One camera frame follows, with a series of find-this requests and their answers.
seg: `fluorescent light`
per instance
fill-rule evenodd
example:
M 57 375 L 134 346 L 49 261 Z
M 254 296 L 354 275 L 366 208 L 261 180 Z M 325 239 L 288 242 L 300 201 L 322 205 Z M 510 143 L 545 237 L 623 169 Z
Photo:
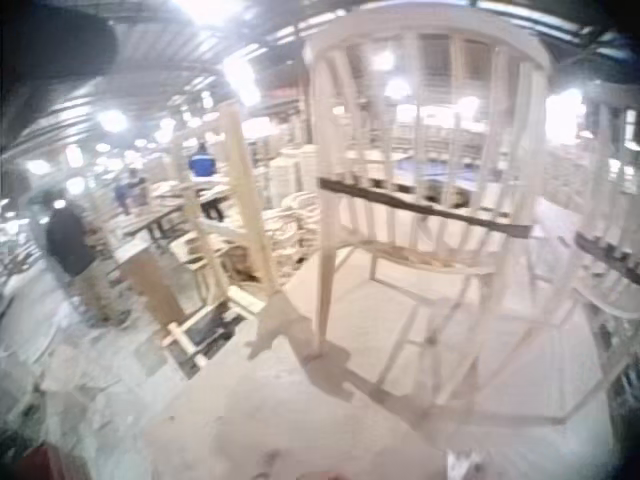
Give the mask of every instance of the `fluorescent light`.
M 160 120 L 160 128 L 163 130 L 173 130 L 176 126 L 176 121 L 173 118 L 163 118 Z
M 385 50 L 373 57 L 373 69 L 378 72 L 388 72 L 393 70 L 396 64 L 396 57 L 391 50 Z
M 480 99 L 478 97 L 462 97 L 456 104 L 456 111 L 464 120 L 471 121 L 479 106 Z
M 18 230 L 20 230 L 20 223 L 18 223 L 17 220 L 12 220 L 10 222 L 7 222 L 7 224 L 5 225 L 5 229 L 7 230 L 7 233 L 9 235 L 15 235 L 16 233 L 18 233 Z
M 107 132 L 118 133 L 127 128 L 127 117 L 120 110 L 102 112 L 98 120 Z
M 161 129 L 154 133 L 153 137 L 158 143 L 169 143 L 173 137 L 173 132 L 171 130 Z
M 269 117 L 250 118 L 242 122 L 242 134 L 249 140 L 267 137 L 276 133 Z
M 242 58 L 228 57 L 222 62 L 224 75 L 246 106 L 260 102 L 262 96 L 255 83 L 255 73 L 251 64 Z
M 547 139 L 556 144 L 574 145 L 577 142 L 578 118 L 585 110 L 580 90 L 572 88 L 550 96 L 547 98 L 546 109 Z
M 244 103 L 247 107 L 252 107 L 253 105 L 259 103 L 262 99 L 260 90 L 258 90 L 258 87 L 256 87 L 255 85 L 238 91 L 238 95 L 240 96 L 240 100 L 242 100 L 242 103 Z
M 202 92 L 200 96 L 202 97 L 202 106 L 204 108 L 213 108 L 213 98 L 211 98 L 209 92 Z
M 223 25 L 240 13 L 244 3 L 240 0 L 174 0 L 194 22 Z
M 398 123 L 415 123 L 418 107 L 409 103 L 402 103 L 396 107 L 396 121 Z
M 242 58 L 228 57 L 222 62 L 224 76 L 234 90 L 253 85 L 255 73 L 251 64 Z
M 46 175 L 51 171 L 51 165 L 44 160 L 31 160 L 27 162 L 27 168 L 34 175 Z
M 74 177 L 67 180 L 66 186 L 67 186 L 67 191 L 71 195 L 80 195 L 82 192 L 84 192 L 86 182 L 82 177 Z
M 120 158 L 110 158 L 107 164 L 107 169 L 111 172 L 122 170 L 124 168 L 124 162 Z
M 200 125 L 202 125 L 202 120 L 200 120 L 198 117 L 193 117 L 187 122 L 187 126 L 189 128 L 197 128 Z
M 65 149 L 67 154 L 67 162 L 71 168 L 79 168 L 84 163 L 84 157 L 82 156 L 82 150 L 77 145 L 69 145 Z
M 202 120 L 204 120 L 205 122 L 210 122 L 211 120 L 215 120 L 219 116 L 220 114 L 218 112 L 209 112 L 209 113 L 205 113 L 202 116 Z
M 384 89 L 384 94 L 394 100 L 401 100 L 411 95 L 411 87 L 402 78 L 392 78 Z

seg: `worker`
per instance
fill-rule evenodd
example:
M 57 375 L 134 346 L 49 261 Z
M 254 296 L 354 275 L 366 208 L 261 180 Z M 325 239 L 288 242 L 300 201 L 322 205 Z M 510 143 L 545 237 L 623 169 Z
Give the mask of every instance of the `worker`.
M 189 169 L 194 177 L 211 177 L 216 173 L 216 161 L 211 155 L 209 155 L 207 146 L 204 142 L 200 142 L 198 149 L 191 156 L 191 159 L 189 160 Z M 200 209 L 202 210 L 202 213 L 204 213 L 205 217 L 210 220 L 213 220 L 211 210 L 214 210 L 218 216 L 218 221 L 224 222 L 224 213 L 220 208 L 219 199 L 212 198 L 211 200 L 201 203 Z
M 147 198 L 147 179 L 140 175 L 137 168 L 129 169 L 129 181 L 127 182 L 129 189 L 129 198 L 133 201 L 135 207 L 146 207 L 149 205 Z
M 189 170 L 194 177 L 211 177 L 216 173 L 216 161 L 207 152 L 207 146 L 204 142 L 200 142 L 196 153 L 191 156 Z
M 98 315 L 98 325 L 123 326 L 131 311 L 119 311 L 112 301 L 107 276 L 87 245 L 82 218 L 66 205 L 59 192 L 46 191 L 42 200 L 51 212 L 46 230 L 47 253 L 71 277 L 85 306 Z
M 125 215 L 129 216 L 129 204 L 127 203 L 129 200 L 129 188 L 126 183 L 120 179 L 120 177 L 116 177 L 113 193 L 118 206 L 122 209 Z

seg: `wooden post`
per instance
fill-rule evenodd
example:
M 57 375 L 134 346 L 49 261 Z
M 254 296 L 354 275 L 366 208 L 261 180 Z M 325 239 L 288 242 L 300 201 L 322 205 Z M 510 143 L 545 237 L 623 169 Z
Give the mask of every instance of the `wooden post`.
M 264 232 L 260 198 L 235 102 L 226 102 L 220 106 L 220 120 L 225 134 L 229 182 L 247 232 L 249 254 L 267 295 L 273 295 L 279 290 L 277 276 L 271 246 Z
M 209 295 L 207 303 L 214 305 L 227 298 L 227 290 L 229 288 L 229 282 L 225 276 L 224 270 L 220 265 L 220 262 L 215 256 L 211 244 L 209 243 L 209 235 L 205 232 L 204 228 L 200 224 L 200 202 L 196 195 L 196 189 L 191 181 L 191 178 L 186 173 L 185 161 L 181 160 L 180 145 L 182 139 L 180 136 L 174 138 L 171 149 L 171 162 L 173 165 L 173 172 L 178 175 L 177 180 L 180 182 L 180 190 L 185 200 L 185 214 L 191 224 L 191 228 L 198 235 L 200 240 L 200 246 L 202 248 L 203 256 L 207 262 L 205 267 L 205 278 L 209 285 L 215 285 L 215 289 L 209 289 Z

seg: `person in blue shirt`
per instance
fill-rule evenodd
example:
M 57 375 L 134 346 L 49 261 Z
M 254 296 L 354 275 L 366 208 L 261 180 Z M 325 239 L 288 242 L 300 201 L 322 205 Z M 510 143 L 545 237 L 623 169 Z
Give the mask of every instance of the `person in blue shirt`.
M 207 146 L 204 142 L 200 142 L 198 150 L 191 156 L 189 160 L 189 170 L 191 170 L 194 177 L 211 177 L 216 173 L 216 161 L 209 155 L 209 152 L 207 152 Z M 218 220 L 224 222 L 224 213 L 222 213 L 220 202 L 217 198 L 203 202 L 200 204 L 200 208 L 208 219 L 213 220 L 211 210 L 214 210 L 218 216 Z
M 204 142 L 200 142 L 198 150 L 191 156 L 189 169 L 194 177 L 210 177 L 216 173 L 216 161 L 207 152 Z

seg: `concrete floor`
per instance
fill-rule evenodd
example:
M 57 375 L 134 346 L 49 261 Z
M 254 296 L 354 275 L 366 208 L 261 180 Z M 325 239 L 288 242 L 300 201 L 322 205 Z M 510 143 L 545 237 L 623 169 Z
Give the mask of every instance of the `concrete floor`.
M 469 340 L 477 291 L 448 315 L 459 278 L 383 263 L 379 281 L 370 281 L 369 255 L 358 251 L 337 274 L 328 351 L 315 358 L 316 268 L 315 258 L 303 266 L 147 430 L 158 478 L 337 471 L 351 479 L 444 479 L 447 450 L 467 449 L 484 457 L 486 478 L 596 478 L 611 460 L 604 395 L 567 426 L 543 418 L 597 375 L 581 311 L 477 391 L 531 314 L 520 275 L 478 368 L 454 401 L 433 408 L 434 392 Z M 417 303 L 416 293 L 427 300 Z M 427 328 L 447 321 L 437 345 L 425 340 Z
M 185 310 L 196 308 L 190 275 L 169 255 L 159 262 Z M 46 437 L 83 455 L 98 480 L 293 479 L 323 470 L 444 479 L 450 449 L 483 455 L 487 478 L 591 478 L 611 458 L 604 396 L 565 427 L 542 418 L 597 376 L 582 311 L 477 390 L 544 298 L 517 275 L 478 368 L 436 409 L 433 394 L 468 341 L 478 292 L 453 311 L 460 278 L 386 262 L 377 282 L 368 273 L 369 256 L 358 251 L 337 274 L 323 357 L 311 348 L 313 258 L 186 383 L 141 302 L 121 297 L 134 309 L 129 329 L 89 329 L 39 264 L 9 286 L 15 300 L 0 351 L 40 375 Z M 438 344 L 425 341 L 444 324 Z
M 169 254 L 158 261 L 183 307 L 197 308 L 189 272 Z M 45 391 L 36 433 L 81 455 L 96 480 L 151 479 L 141 429 L 186 379 L 159 346 L 164 333 L 141 299 L 120 288 L 130 326 L 89 328 L 45 262 L 12 279 L 6 293 L 13 303 L 0 324 L 0 367 L 19 364 L 29 372 L 24 385 L 37 380 Z

